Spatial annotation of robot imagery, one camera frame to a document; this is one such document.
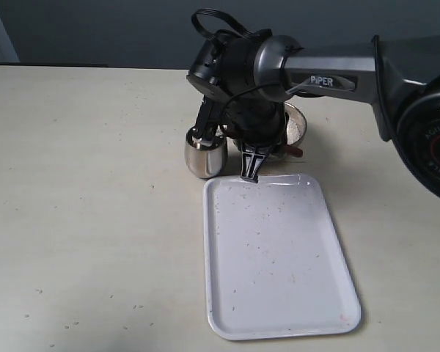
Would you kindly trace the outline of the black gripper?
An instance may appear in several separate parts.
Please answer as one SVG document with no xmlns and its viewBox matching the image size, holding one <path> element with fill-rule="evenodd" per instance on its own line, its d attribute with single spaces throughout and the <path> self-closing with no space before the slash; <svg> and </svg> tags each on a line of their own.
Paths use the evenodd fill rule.
<svg viewBox="0 0 440 352">
<path fill-rule="evenodd" d="M 224 139 L 241 140 L 241 178 L 258 182 L 263 162 L 277 149 L 285 133 L 284 103 L 259 99 L 239 99 L 225 109 L 224 102 L 203 96 L 194 126 L 191 146 L 194 149 L 216 149 Z M 226 125 L 226 133 L 217 132 Z"/>
</svg>

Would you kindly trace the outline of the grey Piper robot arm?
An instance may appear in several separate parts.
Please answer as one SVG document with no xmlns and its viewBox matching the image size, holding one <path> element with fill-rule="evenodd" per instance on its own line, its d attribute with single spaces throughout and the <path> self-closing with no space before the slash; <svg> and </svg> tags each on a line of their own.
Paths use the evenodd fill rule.
<svg viewBox="0 0 440 352">
<path fill-rule="evenodd" d="M 241 177 L 256 182 L 285 144 L 285 102 L 330 97 L 372 107 L 378 131 L 410 173 L 440 198 L 440 35 L 325 48 L 288 36 L 215 33 L 199 52 L 188 82 L 203 95 L 192 135 L 211 145 L 234 139 Z"/>
</svg>

